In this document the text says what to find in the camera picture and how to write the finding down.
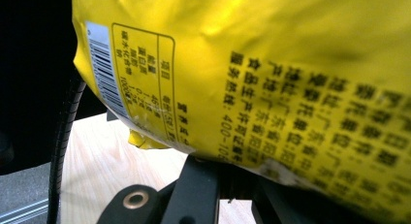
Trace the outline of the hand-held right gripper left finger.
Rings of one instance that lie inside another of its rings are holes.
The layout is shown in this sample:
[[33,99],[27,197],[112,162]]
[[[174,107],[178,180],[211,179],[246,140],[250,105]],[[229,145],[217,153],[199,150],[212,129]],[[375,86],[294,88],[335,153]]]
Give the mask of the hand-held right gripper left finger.
[[161,224],[217,224],[219,198],[217,164],[189,155]]

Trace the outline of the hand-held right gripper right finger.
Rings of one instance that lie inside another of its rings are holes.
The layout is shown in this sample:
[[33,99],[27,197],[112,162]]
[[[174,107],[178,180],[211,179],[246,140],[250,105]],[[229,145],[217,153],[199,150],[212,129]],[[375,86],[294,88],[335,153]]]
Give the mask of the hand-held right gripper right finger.
[[315,192],[256,179],[252,192],[256,224],[376,224]]

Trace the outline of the yellow spouted snack pouch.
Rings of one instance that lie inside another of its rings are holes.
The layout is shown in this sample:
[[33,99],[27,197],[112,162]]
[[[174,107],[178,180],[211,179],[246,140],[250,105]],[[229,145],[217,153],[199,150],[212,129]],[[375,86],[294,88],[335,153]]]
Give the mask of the yellow spouted snack pouch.
[[131,144],[411,224],[411,0],[72,0],[75,65]]

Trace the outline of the metal floor rail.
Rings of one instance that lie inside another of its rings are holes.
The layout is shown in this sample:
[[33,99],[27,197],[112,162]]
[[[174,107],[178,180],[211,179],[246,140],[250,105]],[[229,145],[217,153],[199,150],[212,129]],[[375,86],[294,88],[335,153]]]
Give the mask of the metal floor rail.
[[48,199],[0,213],[0,224],[46,224]]

